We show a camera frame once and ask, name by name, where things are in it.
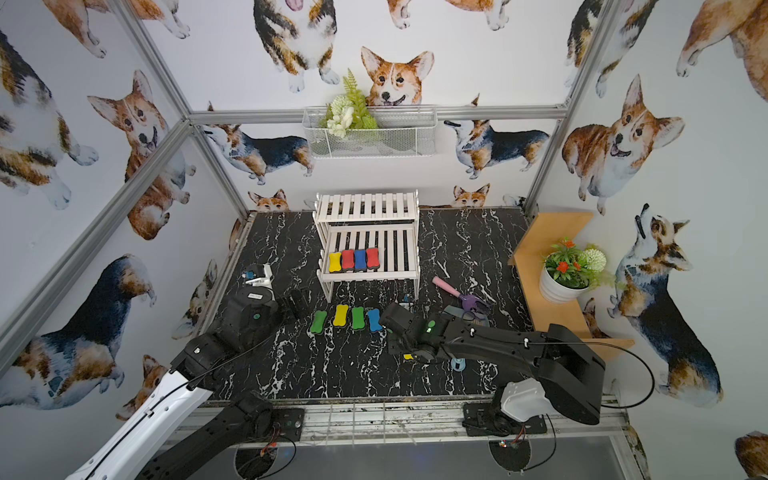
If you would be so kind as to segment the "dark green eraser shelf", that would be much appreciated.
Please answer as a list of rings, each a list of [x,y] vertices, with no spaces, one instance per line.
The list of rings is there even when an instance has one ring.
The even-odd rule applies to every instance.
[[[318,310],[314,312],[312,323],[310,326],[311,334],[319,335],[323,332],[327,316],[328,316],[328,313],[325,310]]]

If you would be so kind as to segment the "yellow eraser shelf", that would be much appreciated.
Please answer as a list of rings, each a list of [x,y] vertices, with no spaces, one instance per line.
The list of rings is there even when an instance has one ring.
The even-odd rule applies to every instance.
[[[332,325],[334,327],[345,327],[347,325],[348,312],[349,312],[348,305],[345,305],[345,304],[337,305],[335,309]]]

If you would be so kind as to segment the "red eraser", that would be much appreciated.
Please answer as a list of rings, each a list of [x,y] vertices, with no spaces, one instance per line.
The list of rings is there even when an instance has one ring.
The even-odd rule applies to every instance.
[[[378,270],[380,268],[380,256],[378,248],[368,248],[366,250],[366,268],[368,270]]]
[[[347,249],[341,252],[340,265],[343,272],[353,271],[355,268],[354,251]]]

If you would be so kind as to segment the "blue eraser shelf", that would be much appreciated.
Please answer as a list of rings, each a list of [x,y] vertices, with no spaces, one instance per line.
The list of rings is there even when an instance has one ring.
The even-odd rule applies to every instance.
[[[368,269],[367,251],[365,249],[354,251],[354,271],[362,272]]]

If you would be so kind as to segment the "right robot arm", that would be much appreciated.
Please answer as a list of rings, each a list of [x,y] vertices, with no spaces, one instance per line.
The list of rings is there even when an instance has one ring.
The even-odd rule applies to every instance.
[[[499,408],[514,420],[558,413],[585,425],[600,422],[605,362],[563,325],[517,332],[445,312],[418,318],[397,303],[381,313],[380,325],[397,353],[419,361],[496,365],[502,382]]]

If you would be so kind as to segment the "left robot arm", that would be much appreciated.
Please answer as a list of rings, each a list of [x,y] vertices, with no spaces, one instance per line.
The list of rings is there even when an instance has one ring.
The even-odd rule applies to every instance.
[[[279,297],[269,286],[246,286],[222,303],[219,326],[187,343],[150,398],[72,478],[186,479],[237,443],[277,438],[282,428],[275,407],[249,391],[171,449],[162,448],[240,360],[255,354],[280,328],[311,312],[301,289]]]

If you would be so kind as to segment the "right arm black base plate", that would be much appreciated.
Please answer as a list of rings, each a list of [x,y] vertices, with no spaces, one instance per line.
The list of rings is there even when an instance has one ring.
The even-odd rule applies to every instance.
[[[548,432],[544,417],[533,417],[520,423],[493,408],[491,403],[465,403],[462,427],[469,437],[516,437],[521,432],[540,435]]]

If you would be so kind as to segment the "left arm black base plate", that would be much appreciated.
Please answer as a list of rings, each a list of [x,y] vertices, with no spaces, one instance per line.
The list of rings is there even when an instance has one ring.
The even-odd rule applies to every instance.
[[[306,410],[302,408],[277,408],[269,413],[259,413],[249,439],[274,442],[279,437],[286,437],[289,441],[298,442],[301,439],[305,414]]]

